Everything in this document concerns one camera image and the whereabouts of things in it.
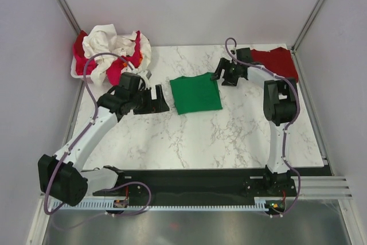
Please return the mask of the green t shirt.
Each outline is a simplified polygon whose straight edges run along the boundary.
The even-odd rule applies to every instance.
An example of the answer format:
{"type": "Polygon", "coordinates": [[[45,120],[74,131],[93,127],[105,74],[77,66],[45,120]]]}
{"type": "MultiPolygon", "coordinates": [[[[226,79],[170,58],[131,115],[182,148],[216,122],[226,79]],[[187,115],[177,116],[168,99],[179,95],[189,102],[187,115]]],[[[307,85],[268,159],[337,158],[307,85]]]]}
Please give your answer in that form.
{"type": "Polygon", "coordinates": [[[218,84],[212,73],[170,80],[174,105],[178,115],[201,111],[222,110],[218,84]]]}

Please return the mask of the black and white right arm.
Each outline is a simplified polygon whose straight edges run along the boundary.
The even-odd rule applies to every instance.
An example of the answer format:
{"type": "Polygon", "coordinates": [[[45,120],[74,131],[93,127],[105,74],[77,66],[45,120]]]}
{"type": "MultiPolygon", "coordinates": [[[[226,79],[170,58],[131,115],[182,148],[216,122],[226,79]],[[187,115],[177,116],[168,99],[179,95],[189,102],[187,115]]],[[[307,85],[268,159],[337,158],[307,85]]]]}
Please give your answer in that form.
{"type": "Polygon", "coordinates": [[[221,58],[212,74],[212,80],[223,78],[222,85],[237,86],[243,78],[263,89],[263,113],[270,126],[270,154],[263,178],[251,180],[247,191],[259,196],[297,196],[296,183],[291,173],[299,173],[287,161],[290,127],[300,113],[296,80],[280,76],[261,63],[254,62],[249,48],[229,52],[231,60],[221,58]]]}

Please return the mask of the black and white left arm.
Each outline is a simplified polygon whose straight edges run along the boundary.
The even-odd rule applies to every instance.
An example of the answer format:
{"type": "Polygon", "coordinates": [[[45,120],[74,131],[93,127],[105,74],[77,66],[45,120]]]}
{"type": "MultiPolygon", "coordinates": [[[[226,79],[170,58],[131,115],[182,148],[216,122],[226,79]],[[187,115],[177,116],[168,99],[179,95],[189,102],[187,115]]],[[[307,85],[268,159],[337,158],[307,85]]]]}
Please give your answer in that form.
{"type": "Polygon", "coordinates": [[[118,85],[93,100],[95,109],[84,127],[54,155],[39,159],[40,188],[46,200],[53,197],[74,207],[86,195],[101,190],[113,195],[125,191],[125,180],[112,166],[89,171],[83,167],[103,137],[129,112],[144,115],[170,110],[162,86],[151,86],[150,77],[148,70],[123,73],[118,85]]]}

